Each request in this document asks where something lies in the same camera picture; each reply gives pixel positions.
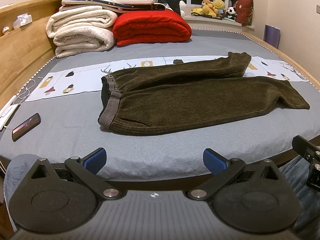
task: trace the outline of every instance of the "purple folder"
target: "purple folder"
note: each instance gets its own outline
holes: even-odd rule
[[[280,41],[280,30],[276,27],[266,25],[264,29],[263,40],[275,48],[278,48]]]

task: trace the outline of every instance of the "brown corduroy pants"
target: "brown corduroy pants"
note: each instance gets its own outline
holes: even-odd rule
[[[106,75],[98,123],[126,135],[159,135],[265,115],[279,100],[310,108],[288,81],[243,77],[250,60],[247,53],[230,52],[227,58]]]

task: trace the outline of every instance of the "wooden bed frame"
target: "wooden bed frame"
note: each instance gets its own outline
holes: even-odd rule
[[[61,0],[31,0],[0,9],[1,30],[5,26],[10,27],[9,34],[3,36],[0,32],[0,109],[45,63],[54,57],[56,46],[52,43],[52,39],[47,37],[45,26],[48,18],[60,6]],[[16,17],[26,12],[31,14],[33,22],[12,30],[12,23]],[[288,62],[320,90],[320,82],[297,62],[256,36],[245,32],[243,34]],[[320,136],[311,141],[320,145]],[[273,156],[271,159],[277,165],[282,165],[295,156],[296,153],[289,150]],[[127,189],[188,190],[207,180],[210,176],[203,175],[157,182],[113,182],[113,184],[119,188]]]

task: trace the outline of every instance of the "panda plush toy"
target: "panda plush toy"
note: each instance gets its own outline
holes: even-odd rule
[[[237,13],[236,13],[235,8],[233,8],[232,6],[229,7],[227,9],[227,18],[235,21],[236,20],[236,16],[237,16]]]

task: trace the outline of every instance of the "blue gripper pad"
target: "blue gripper pad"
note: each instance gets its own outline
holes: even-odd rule
[[[213,175],[219,174],[230,165],[228,159],[209,148],[203,152],[203,163]]]
[[[93,174],[97,174],[107,163],[107,153],[104,148],[98,148],[81,159],[82,166]]]

